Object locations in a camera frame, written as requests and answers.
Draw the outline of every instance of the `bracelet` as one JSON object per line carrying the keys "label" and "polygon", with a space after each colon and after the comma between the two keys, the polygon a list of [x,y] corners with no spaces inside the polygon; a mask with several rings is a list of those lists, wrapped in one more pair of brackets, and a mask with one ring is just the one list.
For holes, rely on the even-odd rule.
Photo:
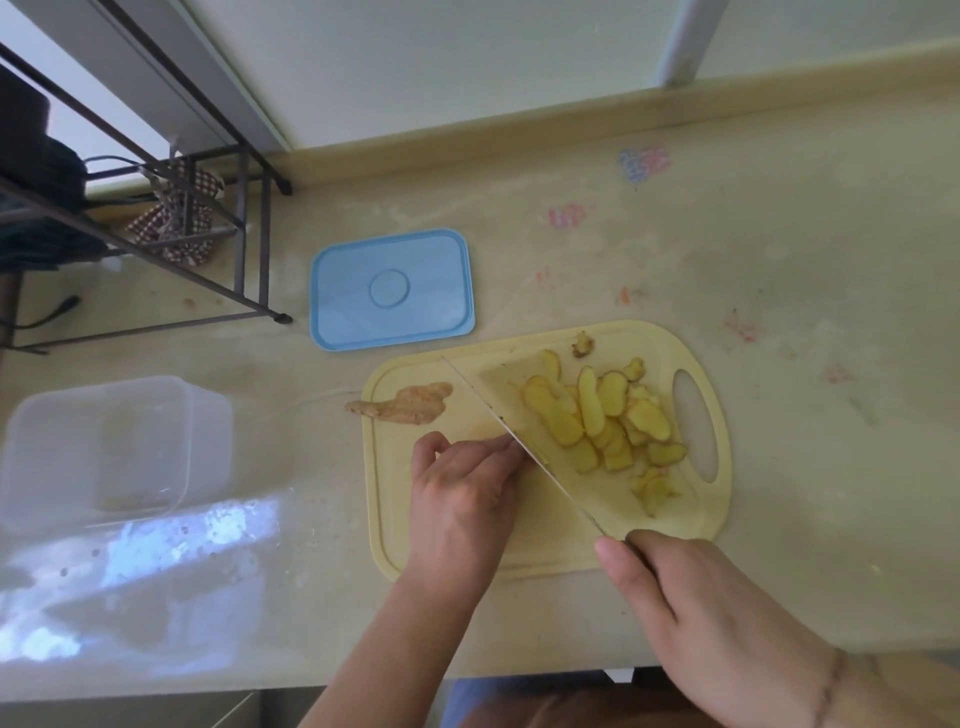
{"label": "bracelet", "polygon": [[824,728],[824,722],[827,720],[830,706],[833,704],[833,696],[836,693],[837,685],[843,676],[844,667],[847,666],[847,653],[839,647],[833,651],[833,672],[830,673],[830,681],[824,688],[824,694],[820,698],[820,706],[813,717],[813,728]]}

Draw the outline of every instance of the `person's left hand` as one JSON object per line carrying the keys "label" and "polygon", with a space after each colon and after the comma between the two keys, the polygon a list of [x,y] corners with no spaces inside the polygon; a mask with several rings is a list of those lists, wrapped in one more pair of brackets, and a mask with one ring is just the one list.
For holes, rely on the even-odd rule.
{"label": "person's left hand", "polygon": [[515,473],[525,457],[509,434],[453,445],[440,432],[423,435],[410,460],[410,556],[401,578],[472,611],[514,530]]}

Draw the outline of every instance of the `circle on lid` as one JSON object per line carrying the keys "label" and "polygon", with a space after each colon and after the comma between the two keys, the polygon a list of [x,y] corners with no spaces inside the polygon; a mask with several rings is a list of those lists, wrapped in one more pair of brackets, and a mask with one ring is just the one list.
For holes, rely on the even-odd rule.
{"label": "circle on lid", "polygon": [[370,298],[380,308],[393,308],[410,295],[410,279],[396,268],[380,271],[370,281]]}

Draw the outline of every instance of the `metal rack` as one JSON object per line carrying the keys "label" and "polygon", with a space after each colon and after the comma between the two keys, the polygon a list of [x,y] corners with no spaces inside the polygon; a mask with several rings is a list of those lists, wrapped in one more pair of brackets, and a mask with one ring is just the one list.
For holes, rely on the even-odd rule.
{"label": "metal rack", "polygon": [[[215,324],[224,321],[238,321],[241,319],[258,318],[269,316],[278,324],[290,324],[293,319],[285,313],[274,311],[269,307],[270,299],[270,226],[271,226],[271,195],[273,185],[282,195],[292,195],[293,187],[290,182],[284,179],[277,170],[270,164],[264,156],[258,152],[247,141],[246,138],[229,122],[228,119],[204,96],[204,94],[187,78],[182,71],[163,53],[163,51],[150,39],[149,36],[137,26],[131,18],[116,5],[113,0],[96,0],[103,9],[108,12],[113,19],[124,28],[124,30],[149,53],[154,60],[186,91],[200,106],[216,121],[226,133],[235,140],[231,144],[218,149],[212,149],[198,154],[185,155],[178,158],[182,161],[186,170],[186,179],[182,178],[172,167],[170,162],[160,160],[151,156],[146,150],[137,145],[119,130],[111,126],[106,120],[101,118],[93,110],[81,104],[65,89],[53,83],[42,73],[33,68],[29,63],[17,56],[13,51],[0,43],[0,60],[4,61],[11,68],[19,71],[30,81],[34,82],[48,94],[60,100],[72,110],[77,112],[83,119],[91,123],[101,132],[106,133],[110,138],[123,145],[132,155],[143,160],[142,165],[131,165],[118,167],[103,172],[96,172],[89,175],[89,180],[103,180],[112,177],[128,175],[136,172],[142,166],[151,172],[164,178],[170,184],[181,190],[186,196],[186,211],[184,220],[184,231],[190,231],[192,207],[196,203],[202,203],[209,207],[214,215],[223,220],[224,224],[211,228],[210,231],[196,234],[184,234],[176,238],[157,241],[149,245],[136,245],[120,235],[108,230],[107,228],[92,222],[91,220],[73,214],[62,209],[45,198],[34,192],[22,188],[17,183],[6,179],[0,175],[0,193],[8,195],[17,200],[24,207],[12,212],[0,213],[0,224],[16,222],[31,217],[50,217],[58,220],[64,225],[85,232],[94,237],[100,238],[105,243],[113,246],[112,250],[107,252],[111,255],[135,255],[147,262],[169,271],[175,276],[190,280],[209,291],[213,291],[226,299],[241,303],[250,309],[243,313],[234,313],[224,316],[207,316],[187,321],[176,321],[170,324],[159,324],[155,326],[125,328],[117,331],[106,331],[104,333],[91,334],[87,336],[75,336],[65,339],[54,339],[50,341],[40,341],[37,343],[16,346],[15,329],[6,328],[6,331],[0,332],[0,348],[16,352],[27,352],[34,354],[48,353],[47,349],[65,344],[78,344],[99,339],[109,339],[118,336],[128,336],[136,333],[147,333],[151,331],[163,331],[170,328],[185,328],[200,326],[202,324]],[[209,197],[202,192],[194,189],[191,184],[197,163],[215,159],[215,158],[234,158],[236,162],[236,177],[225,180],[226,183],[233,184],[236,187],[235,208],[227,209],[219,201]],[[252,173],[251,161],[255,162],[260,171]],[[250,182],[260,181],[260,218],[259,218],[259,281],[257,286],[256,299],[245,295],[245,275],[247,266],[247,223],[248,223],[248,200],[250,196]],[[155,255],[158,249],[177,245],[183,242],[192,242],[199,240],[209,240],[215,238],[233,238],[233,286],[227,288],[214,280],[207,278],[188,268],[179,266],[170,262],[159,255]],[[15,322],[15,307],[12,312],[12,319]]]}

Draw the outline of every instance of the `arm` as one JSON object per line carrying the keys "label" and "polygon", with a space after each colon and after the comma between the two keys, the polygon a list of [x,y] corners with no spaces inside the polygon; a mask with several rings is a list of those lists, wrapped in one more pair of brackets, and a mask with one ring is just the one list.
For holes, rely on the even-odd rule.
{"label": "arm", "polygon": [[407,566],[301,728],[423,725],[513,530],[523,459],[510,435],[417,441]]}
{"label": "arm", "polygon": [[[835,648],[794,619],[713,544],[633,531],[625,542],[604,537],[594,548],[663,669],[690,700],[724,725],[944,725],[850,660],[836,671]],[[820,724],[818,712],[823,713]]]}

